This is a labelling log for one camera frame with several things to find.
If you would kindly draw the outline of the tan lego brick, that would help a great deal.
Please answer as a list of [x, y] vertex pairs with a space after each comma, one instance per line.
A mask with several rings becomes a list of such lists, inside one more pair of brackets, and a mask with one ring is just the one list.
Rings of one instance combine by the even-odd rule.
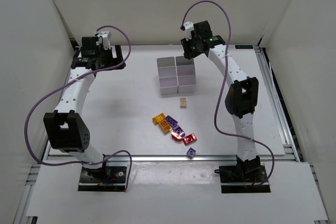
[[180, 98], [180, 108], [186, 108], [186, 107], [187, 107], [186, 98]]

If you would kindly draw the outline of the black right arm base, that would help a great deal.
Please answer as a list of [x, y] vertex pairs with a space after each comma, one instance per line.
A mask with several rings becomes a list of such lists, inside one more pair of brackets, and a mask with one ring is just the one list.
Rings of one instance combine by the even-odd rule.
[[219, 175], [222, 194], [271, 193], [264, 165], [247, 174], [236, 165], [222, 165], [214, 170]]

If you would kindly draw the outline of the yellow lego brick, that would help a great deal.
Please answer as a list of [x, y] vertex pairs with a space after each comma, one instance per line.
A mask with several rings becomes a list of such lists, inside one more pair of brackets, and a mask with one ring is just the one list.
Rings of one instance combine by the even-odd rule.
[[165, 120], [165, 118], [166, 118], [166, 116], [163, 113], [161, 113], [161, 114], [158, 114], [155, 117], [153, 117], [152, 121], [153, 121], [154, 124], [158, 124], [161, 121]]

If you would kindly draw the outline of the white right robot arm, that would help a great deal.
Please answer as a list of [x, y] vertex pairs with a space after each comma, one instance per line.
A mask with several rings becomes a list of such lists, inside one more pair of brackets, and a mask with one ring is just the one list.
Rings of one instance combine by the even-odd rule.
[[228, 53], [228, 46], [221, 36], [214, 36], [208, 21], [193, 24], [186, 22], [181, 30], [185, 38], [181, 40], [186, 59], [205, 54], [211, 60], [228, 85], [225, 107], [232, 116], [237, 137], [236, 170], [240, 176], [247, 176], [260, 168], [260, 158], [256, 150], [253, 117], [258, 99], [259, 82], [249, 77]]

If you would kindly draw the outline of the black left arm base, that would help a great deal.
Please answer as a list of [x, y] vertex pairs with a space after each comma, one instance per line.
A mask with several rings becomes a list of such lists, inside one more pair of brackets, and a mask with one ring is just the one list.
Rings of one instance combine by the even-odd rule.
[[127, 166], [106, 166], [98, 169], [82, 168], [78, 191], [124, 192], [127, 188], [129, 168]]

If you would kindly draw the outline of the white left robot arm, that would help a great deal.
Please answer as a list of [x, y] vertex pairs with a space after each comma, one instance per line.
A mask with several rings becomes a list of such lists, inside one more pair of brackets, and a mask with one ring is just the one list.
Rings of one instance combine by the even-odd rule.
[[89, 129], [81, 118], [82, 108], [96, 78], [95, 70], [112, 66], [123, 69], [125, 63], [119, 45], [112, 51], [110, 32], [83, 37], [82, 46], [70, 67], [70, 85], [65, 88], [54, 111], [43, 118], [51, 147], [83, 162], [86, 169], [100, 169], [104, 155], [90, 144]]

